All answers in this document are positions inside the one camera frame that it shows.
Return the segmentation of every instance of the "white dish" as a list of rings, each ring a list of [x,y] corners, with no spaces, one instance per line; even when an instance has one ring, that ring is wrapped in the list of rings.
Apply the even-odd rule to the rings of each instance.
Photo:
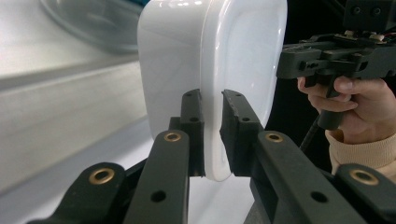
[[[152,0],[141,14],[137,43],[151,133],[167,130],[183,93],[200,89],[210,179],[230,175],[219,135],[222,91],[243,93],[267,123],[286,17],[286,0]]]

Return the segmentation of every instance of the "pistol grip handle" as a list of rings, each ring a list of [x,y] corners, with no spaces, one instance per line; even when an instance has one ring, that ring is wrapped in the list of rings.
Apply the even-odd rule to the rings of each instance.
[[[318,120],[318,126],[325,130],[336,130],[340,126],[343,115],[343,112],[322,110]]]

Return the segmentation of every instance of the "white container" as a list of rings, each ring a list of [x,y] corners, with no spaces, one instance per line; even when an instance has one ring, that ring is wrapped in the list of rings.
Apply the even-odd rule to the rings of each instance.
[[[137,43],[151,133],[167,130],[183,93],[200,89],[210,179],[230,175],[219,135],[222,91],[243,93],[267,123],[286,18],[286,0],[152,0],[141,14]]]

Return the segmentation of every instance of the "beige sleeve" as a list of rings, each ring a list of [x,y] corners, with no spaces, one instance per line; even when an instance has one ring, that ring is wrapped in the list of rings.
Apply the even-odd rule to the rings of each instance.
[[[357,163],[376,169],[396,183],[396,134],[373,143],[348,145],[342,133],[326,131],[334,174],[340,164]]]

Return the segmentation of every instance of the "hand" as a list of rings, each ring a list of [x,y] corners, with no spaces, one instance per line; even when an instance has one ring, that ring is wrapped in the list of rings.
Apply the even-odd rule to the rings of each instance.
[[[317,84],[305,88],[305,78],[298,78],[298,88],[308,95],[311,105],[322,109],[345,112],[339,126],[346,144],[379,141],[396,133],[396,99],[387,83],[380,79],[338,77],[334,89],[340,95],[326,98],[327,87]],[[331,132],[335,136],[339,131]]]

